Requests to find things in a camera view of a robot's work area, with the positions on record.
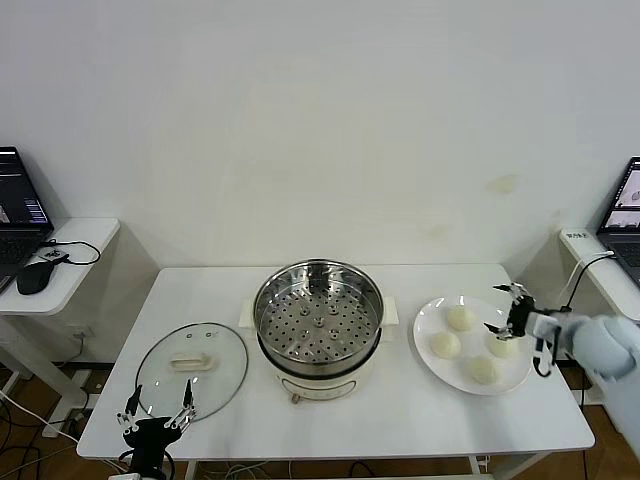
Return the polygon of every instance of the stainless steel steamer basket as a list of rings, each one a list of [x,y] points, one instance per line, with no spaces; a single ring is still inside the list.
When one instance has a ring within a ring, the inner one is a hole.
[[[307,379],[345,375],[373,354],[382,332],[382,295],[364,272],[332,260],[285,267],[260,288],[253,321],[264,354]]]

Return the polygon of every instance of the cable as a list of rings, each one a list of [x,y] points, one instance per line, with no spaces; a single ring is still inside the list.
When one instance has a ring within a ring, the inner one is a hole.
[[[120,454],[120,456],[118,457],[118,461],[119,461],[119,462],[124,461],[124,459],[125,459],[126,457],[128,457],[129,455],[131,455],[132,453],[133,453],[133,449],[131,449],[131,450],[127,450],[126,452],[122,452],[122,453]]]
[[[69,263],[71,265],[93,265],[94,263],[97,263],[100,258],[102,257],[102,254],[100,253],[100,250],[98,250],[96,247],[94,247],[93,245],[91,245],[90,243],[87,242],[82,242],[82,241],[76,241],[76,242],[58,242],[55,238],[52,238],[46,242],[41,242],[40,246],[41,247],[57,247],[59,245],[85,245],[91,249],[93,249],[94,252],[96,252],[97,257],[94,258],[93,260],[89,261],[89,262],[72,262],[71,260],[69,260],[68,258],[66,260],[63,261],[63,263]]]
[[[582,393],[580,393],[580,411],[584,415],[584,389],[587,382],[587,375],[582,370]],[[587,451],[582,451],[582,468],[584,470],[584,480],[589,480],[589,470],[587,469]]]
[[[15,447],[15,448],[36,448],[36,447]],[[22,469],[27,468],[27,467],[29,467],[29,466],[33,465],[34,463],[42,462],[43,460],[46,460],[47,458],[51,458],[51,457],[53,457],[54,455],[58,455],[59,453],[62,453],[62,452],[64,452],[65,450],[70,450],[70,449],[72,449],[72,448],[75,448],[75,445],[69,445],[69,446],[67,446],[67,447],[61,448],[60,450],[56,450],[56,451],[55,451],[55,452],[53,452],[53,453],[50,453],[50,454],[48,454],[48,455],[45,455],[44,457],[40,457],[40,458],[38,458],[37,460],[32,460],[32,461],[31,461],[31,462],[29,462],[29,463],[25,463],[25,464],[23,464],[23,465],[20,465],[19,467],[14,468],[13,470],[9,470],[8,472],[3,473],[2,475],[0,475],[0,480],[1,480],[1,479],[3,479],[3,478],[8,477],[9,475],[11,475],[11,474],[13,474],[13,473],[19,472],[19,471],[21,471]]]
[[[54,402],[54,403],[49,407],[49,409],[47,410],[47,412],[45,413],[45,415],[44,415],[44,416],[45,416],[45,417],[48,417],[48,416],[51,414],[51,412],[53,412],[53,410],[54,410],[55,408],[56,408],[56,402]],[[37,429],[36,429],[36,431],[35,431],[35,432],[33,433],[33,435],[31,436],[31,440],[29,441],[29,444],[27,445],[27,449],[25,450],[24,454],[22,455],[22,460],[20,460],[20,465],[24,465],[24,464],[25,464],[25,462],[27,461],[27,455],[29,454],[29,449],[30,449],[31,447],[33,447],[33,446],[34,446],[33,444],[35,443],[36,438],[37,438],[37,436],[38,436],[38,433],[41,431],[41,428],[42,428],[42,426],[40,426],[39,428],[37,428]],[[38,463],[38,464],[36,465],[36,480],[40,480],[40,466],[41,466],[41,464],[40,464],[40,463]],[[24,472],[24,470],[20,470],[20,471],[18,472],[18,478],[17,478],[17,480],[20,480],[20,479],[22,478],[22,473],[23,473],[23,472]]]
[[[7,416],[9,417],[9,430],[7,430],[7,436],[4,437],[4,440],[2,441],[2,446],[0,447],[0,451],[4,452],[4,447],[7,446],[7,443],[9,442],[9,438],[11,438],[11,429],[13,428],[13,422],[11,421],[11,412],[9,411],[9,407],[7,407],[7,404],[2,402],[2,406],[7,411]]]
[[[8,417],[9,417],[9,418],[5,418],[5,417],[3,417],[2,415],[0,415],[0,420],[2,420],[3,422],[9,423],[9,424],[11,424],[11,425],[12,425],[12,426],[14,426],[14,427],[20,427],[20,428],[40,428],[40,427],[42,427],[42,424],[41,424],[41,423],[34,423],[34,424],[32,424],[32,425],[26,425],[26,424],[24,424],[24,423],[18,423],[18,422],[16,422],[15,420],[12,420],[12,418],[11,418],[11,412],[9,412],[9,407],[7,407],[7,404],[6,404],[6,403],[4,402],[4,400],[2,400],[1,398],[0,398],[0,405],[1,405],[1,406],[6,410],[6,412],[9,414],[9,415],[8,415]],[[57,421],[55,421],[55,422],[49,422],[49,423],[50,423],[50,424],[52,424],[52,425],[57,425],[57,424],[59,424],[59,423],[65,423],[65,422],[67,422],[67,421],[68,421],[68,420],[57,420]]]
[[[245,467],[244,465],[233,465],[228,471],[227,474],[224,476],[224,480],[227,480],[229,478],[229,475],[237,475],[240,472],[244,472],[246,470],[249,470],[249,473],[251,473],[253,475],[253,472],[251,472],[252,468],[256,468],[256,467],[261,467],[262,465],[266,465],[267,463],[269,463],[269,461],[264,461],[261,463],[256,463],[255,465],[250,465],[248,467]],[[236,467],[242,467],[239,470],[236,470],[232,473],[232,470],[234,470]]]
[[[22,445],[12,445],[12,446],[10,446],[10,447],[3,448],[3,449],[0,451],[0,455],[4,455],[5,453],[10,452],[11,450],[26,450],[26,449],[31,449],[31,450],[40,450],[40,449],[39,449],[39,448],[37,448],[37,447],[30,447],[30,446],[28,446],[28,445],[27,445],[26,447],[25,447],[25,446],[22,446]]]
[[[224,471],[224,472],[216,472],[216,471],[214,471],[214,470],[208,470],[207,468],[205,468],[204,466],[202,466],[202,462],[198,462],[198,469],[199,469],[199,470],[202,470],[202,471],[203,471],[203,472],[205,472],[205,473],[211,474],[211,475],[226,475],[226,473],[231,469],[231,467],[229,467],[229,466],[228,466],[228,465],[229,465],[229,462],[224,462],[224,463],[227,465],[227,470],[226,470],[226,471]],[[233,468],[238,467],[238,466],[242,466],[242,467],[244,467],[244,465],[239,465],[239,464],[237,464],[237,465],[234,465],[234,466],[233,466]],[[252,469],[252,470],[257,470],[257,471],[259,471],[259,472],[262,474],[262,476],[263,476],[264,478],[271,479],[271,477],[267,474],[267,472],[265,472],[265,471],[264,471],[264,469],[263,469],[263,468],[253,466],[253,467],[251,467],[251,469]]]
[[[571,275],[569,275],[569,279],[567,280],[567,283],[564,285],[564,287],[562,287],[562,290],[560,290],[560,293],[556,297],[556,302],[560,303],[562,301],[562,296],[564,295],[566,290],[569,288],[569,285],[571,285],[571,282],[573,281],[573,277],[575,276],[576,272],[578,271],[578,268],[580,268],[581,264],[583,264],[587,260],[591,260],[593,258],[601,257],[601,256],[608,256],[608,255],[613,255],[613,250],[607,250],[605,252],[591,253],[589,255],[585,255],[580,260],[578,260],[576,262],[576,266],[573,267],[573,270],[571,271]]]
[[[582,280],[582,276],[584,275],[584,273],[589,269],[589,267],[591,265],[593,265],[596,262],[599,262],[600,260],[604,260],[606,258],[614,258],[615,255],[607,255],[606,257],[598,257],[595,260],[591,260],[589,263],[587,263],[582,270],[580,271],[580,275],[578,275],[578,280],[576,280],[576,284],[573,286],[573,291],[571,292],[571,295],[569,296],[569,300],[567,301],[567,304],[565,305],[566,308],[571,308],[571,302],[573,301],[573,297],[575,296],[576,292],[578,291],[578,286],[580,285],[580,280]]]
[[[32,442],[26,447],[25,451],[24,451],[24,455],[22,456],[22,461],[20,462],[20,464],[24,464],[25,460],[27,459],[27,455],[29,455],[29,452],[31,450],[35,450],[36,451],[36,460],[39,460],[42,457],[42,452],[40,451],[39,448],[33,446],[33,440]],[[36,480],[40,480],[40,467],[42,466],[42,464],[40,462],[38,462],[36,464]],[[18,472],[18,480],[20,480],[20,478],[22,477],[22,472],[24,470],[20,470]]]
[[[167,457],[167,460],[169,460],[169,465],[171,466],[171,474],[169,476],[169,480],[173,480],[176,477],[176,464],[173,462],[173,458],[171,458],[169,452],[165,450],[164,455],[165,457]]]
[[[69,440],[72,440],[73,443],[75,443],[76,445],[78,444],[78,440],[76,440],[74,437],[72,437],[71,435],[64,433],[62,430],[59,430],[58,428],[54,427],[51,423],[47,422],[44,418],[40,417],[39,415],[33,413],[31,410],[23,407],[22,405],[20,405],[18,402],[16,402],[15,400],[11,399],[6,393],[4,393],[2,390],[0,390],[0,395],[2,395],[6,400],[9,400],[9,402],[11,402],[15,407],[19,408],[20,410],[22,410],[25,413],[28,413],[29,415],[37,418],[38,420],[40,420],[42,423],[44,423],[45,425],[47,425],[48,427],[52,428],[53,430],[55,430],[56,432],[58,432],[60,435],[62,435],[63,437],[67,437]],[[86,409],[86,405],[89,403],[89,394],[87,393],[87,400],[85,401],[85,406],[83,408]],[[116,465],[115,463],[111,462],[110,460],[100,460],[102,463],[106,463],[107,465],[110,465],[111,467],[115,468],[118,472],[124,472],[125,469],[123,469],[122,467],[120,467],[119,465]]]
[[[6,393],[4,393],[2,390],[0,390],[0,395],[2,395],[6,400],[9,400],[9,402],[11,402],[16,408],[19,408],[20,410],[22,410],[25,413],[28,413],[29,415],[31,415],[32,417],[37,418],[38,420],[40,420],[42,423],[44,423],[45,425],[51,427],[52,429],[54,429],[56,432],[58,432],[60,435],[69,438],[70,440],[73,440],[74,443],[78,443],[78,441],[73,438],[71,435],[68,435],[66,433],[64,433],[62,430],[59,430],[58,428],[54,427],[53,425],[51,425],[49,422],[47,422],[44,418],[40,417],[39,415],[33,413],[31,410],[23,407],[22,405],[20,405],[18,402],[16,402],[15,400],[11,399]]]
[[[353,462],[353,463],[351,464],[351,468],[349,468],[349,478],[353,478],[353,471],[355,470],[356,465],[362,465],[362,466],[363,466],[363,467],[364,467],[364,468],[369,472],[369,475],[371,475],[372,477],[375,477],[375,476],[376,476],[376,474],[375,474],[375,473],[373,473],[373,470],[371,470],[371,469],[369,468],[369,465],[367,465],[366,463],[361,462],[360,460],[358,460],[358,461]]]

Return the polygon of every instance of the glass pot lid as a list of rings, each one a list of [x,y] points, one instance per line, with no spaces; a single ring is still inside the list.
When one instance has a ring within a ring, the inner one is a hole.
[[[142,360],[136,375],[136,385],[142,385],[140,406],[151,417],[173,417],[191,380],[197,422],[231,401],[247,365],[247,347],[229,327],[186,325],[156,343]]]

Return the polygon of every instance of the white wall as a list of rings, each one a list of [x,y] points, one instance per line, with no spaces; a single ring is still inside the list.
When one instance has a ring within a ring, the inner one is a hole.
[[[113,306],[82,311],[118,325],[98,359],[161,266],[501,262],[550,298],[556,231],[596,221],[638,153],[639,14],[3,0],[0,144],[25,152],[56,213],[125,225],[112,281],[79,292]]]

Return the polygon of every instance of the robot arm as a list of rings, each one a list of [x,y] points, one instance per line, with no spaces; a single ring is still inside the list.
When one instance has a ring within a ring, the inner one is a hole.
[[[196,416],[193,404],[191,380],[187,380],[182,407],[173,417],[144,418],[135,421],[142,385],[136,387],[135,392],[127,401],[124,413],[118,413],[118,423],[123,429],[123,438],[131,450],[124,452],[119,460],[132,455],[129,472],[124,475],[114,475],[109,480],[166,480],[162,471],[162,462],[167,447],[180,439],[184,431],[191,425]]]
[[[543,371],[543,347],[551,352],[551,366],[558,350],[564,350],[584,368],[602,390],[604,406],[616,427],[640,458],[640,329],[631,320],[617,316],[590,318],[566,310],[540,310],[527,290],[519,284],[495,287],[509,292],[513,302],[507,325],[487,328],[505,341],[531,335],[536,338],[533,364],[538,375]]]

